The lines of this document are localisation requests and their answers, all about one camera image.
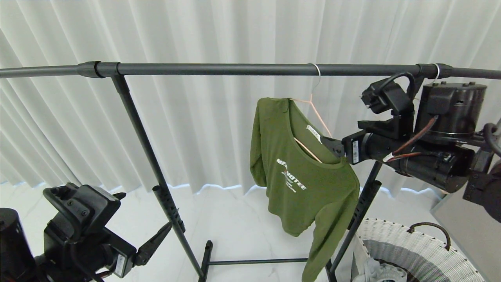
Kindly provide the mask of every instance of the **white curtain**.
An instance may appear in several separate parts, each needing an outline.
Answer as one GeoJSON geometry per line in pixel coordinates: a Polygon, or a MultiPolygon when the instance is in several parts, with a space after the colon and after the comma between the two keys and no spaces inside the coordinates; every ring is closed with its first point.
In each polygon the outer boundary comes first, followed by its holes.
{"type": "MultiPolygon", "coordinates": [[[[416,64],[501,69],[500,1],[0,1],[0,67],[123,63],[416,64]]],[[[382,77],[322,77],[314,103],[334,137],[375,116],[360,93],[382,77]]],[[[169,184],[250,189],[261,97],[306,99],[317,77],[129,76],[169,184]]],[[[452,78],[448,81],[463,82],[452,78]]],[[[479,123],[500,118],[488,85],[479,123]]],[[[0,79],[2,181],[150,189],[156,181],[110,79],[0,79]]],[[[313,111],[303,106],[310,121],[313,111]]],[[[372,165],[354,168],[361,183],[372,165]]],[[[388,168],[396,192],[428,187],[388,168]]]]}

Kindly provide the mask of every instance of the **white wicker basket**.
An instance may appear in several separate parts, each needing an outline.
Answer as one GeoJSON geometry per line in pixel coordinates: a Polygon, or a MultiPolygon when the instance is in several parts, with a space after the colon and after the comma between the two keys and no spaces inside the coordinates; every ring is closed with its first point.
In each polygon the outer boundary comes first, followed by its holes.
{"type": "Polygon", "coordinates": [[[367,218],[355,238],[354,267],[363,265],[369,256],[405,269],[412,282],[485,282],[473,265],[450,247],[447,231],[434,223],[417,223],[406,227],[386,220],[367,218]],[[414,232],[420,225],[440,228],[444,243],[424,233],[414,232]]]}

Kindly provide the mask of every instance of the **marble tile floor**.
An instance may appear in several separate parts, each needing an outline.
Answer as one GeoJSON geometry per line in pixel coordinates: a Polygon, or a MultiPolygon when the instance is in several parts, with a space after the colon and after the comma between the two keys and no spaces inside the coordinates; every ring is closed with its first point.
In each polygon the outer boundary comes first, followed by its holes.
{"type": "MultiPolygon", "coordinates": [[[[43,187],[0,185],[0,206],[15,208],[22,219],[26,236],[34,255],[43,252],[43,229],[56,210],[42,196],[43,187]]],[[[267,210],[265,191],[255,189],[243,194],[241,188],[222,190],[208,187],[192,194],[189,187],[171,189],[179,213],[186,226],[188,239],[200,262],[207,240],[212,240],[212,260],[268,259],[306,257],[313,239],[313,226],[294,238],[282,231],[280,220],[267,210]]],[[[403,189],[392,198],[382,189],[368,216],[411,225],[416,222],[436,222],[429,210],[438,197],[432,190],[421,193],[403,189]]],[[[107,227],[139,247],[166,223],[153,193],[136,189],[122,200],[122,206],[107,227]]],[[[420,228],[431,236],[442,238],[432,227],[420,228]]],[[[338,281],[349,281],[351,257],[338,269],[338,281]]],[[[235,281],[300,281],[304,263],[211,266],[207,282],[235,281]]],[[[197,281],[197,276],[183,252],[174,232],[146,266],[132,269],[124,278],[111,276],[106,281],[197,281]]],[[[317,282],[327,281],[324,271],[317,282]]]]}

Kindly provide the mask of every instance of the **green shirt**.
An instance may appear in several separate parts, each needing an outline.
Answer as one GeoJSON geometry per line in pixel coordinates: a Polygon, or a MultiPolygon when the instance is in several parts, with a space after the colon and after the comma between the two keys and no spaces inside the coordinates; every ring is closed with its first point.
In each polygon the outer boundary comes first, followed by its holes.
{"type": "Polygon", "coordinates": [[[360,189],[346,159],[330,153],[313,132],[318,130],[293,101],[258,101],[250,172],[257,185],[267,188],[268,210],[280,217],[284,231],[292,236],[299,236],[315,221],[303,282],[314,281],[333,255],[352,218],[360,189]],[[294,137],[323,163],[312,158],[294,137]]]}

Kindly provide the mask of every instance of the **pink hanger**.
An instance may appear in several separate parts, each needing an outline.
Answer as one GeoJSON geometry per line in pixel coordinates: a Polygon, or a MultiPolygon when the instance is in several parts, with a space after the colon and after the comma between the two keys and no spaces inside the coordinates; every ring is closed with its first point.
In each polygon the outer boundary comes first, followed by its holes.
{"type": "MultiPolygon", "coordinates": [[[[315,90],[315,88],[317,88],[317,86],[320,84],[320,80],[322,79],[322,74],[320,73],[320,68],[317,66],[317,64],[312,64],[312,65],[314,65],[317,68],[319,79],[318,79],[317,84],[315,85],[315,87],[313,87],[313,89],[312,89],[312,91],[310,93],[310,100],[309,101],[304,101],[304,100],[299,100],[299,99],[294,99],[294,98],[291,98],[291,100],[292,101],[297,101],[297,102],[302,102],[302,103],[308,103],[308,104],[310,104],[312,106],[313,110],[315,111],[315,114],[317,114],[317,117],[319,118],[320,122],[322,123],[322,125],[324,126],[324,128],[327,130],[327,133],[332,138],[331,132],[329,131],[329,129],[325,125],[325,122],[322,119],[322,117],[320,117],[320,114],[318,113],[317,109],[315,108],[315,105],[313,105],[313,90],[315,90]]],[[[301,143],[301,141],[297,140],[297,138],[295,138],[295,137],[294,137],[294,140],[296,140],[296,142],[299,145],[301,145],[308,153],[310,153],[310,155],[315,160],[317,160],[318,162],[322,163],[322,161],[315,154],[313,154],[303,143],[301,143]]]]}

